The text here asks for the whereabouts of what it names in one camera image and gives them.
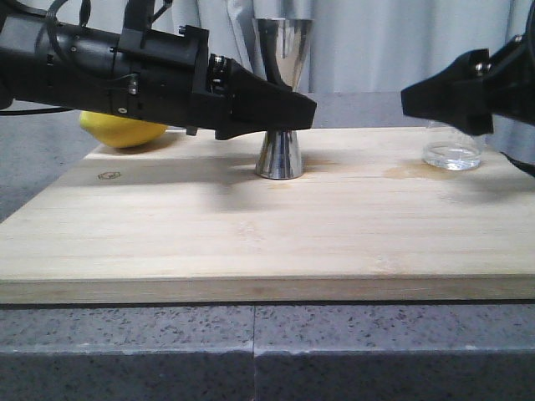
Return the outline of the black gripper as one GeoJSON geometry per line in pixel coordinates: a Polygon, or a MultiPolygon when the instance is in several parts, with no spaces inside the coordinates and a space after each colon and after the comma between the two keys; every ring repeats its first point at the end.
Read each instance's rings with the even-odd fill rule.
{"type": "Polygon", "coordinates": [[[183,35],[123,28],[114,76],[131,74],[110,93],[117,116],[159,124],[214,129],[217,140],[267,130],[312,126],[317,104],[225,60],[224,94],[210,88],[208,35],[187,26],[183,35]]]}
{"type": "Polygon", "coordinates": [[[486,48],[466,52],[440,73],[403,89],[400,100],[404,115],[470,136],[492,133],[492,114],[533,125],[534,5],[523,32],[491,57],[486,48]]]}

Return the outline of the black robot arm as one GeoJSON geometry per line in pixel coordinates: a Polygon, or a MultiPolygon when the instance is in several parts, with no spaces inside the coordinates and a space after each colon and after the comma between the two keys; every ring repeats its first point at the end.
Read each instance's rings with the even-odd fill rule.
{"type": "Polygon", "coordinates": [[[209,33],[154,30],[151,1],[130,1],[120,33],[60,22],[60,2],[37,9],[1,4],[1,106],[78,109],[211,129],[217,140],[262,130],[308,129],[313,100],[208,51],[209,33]]]}

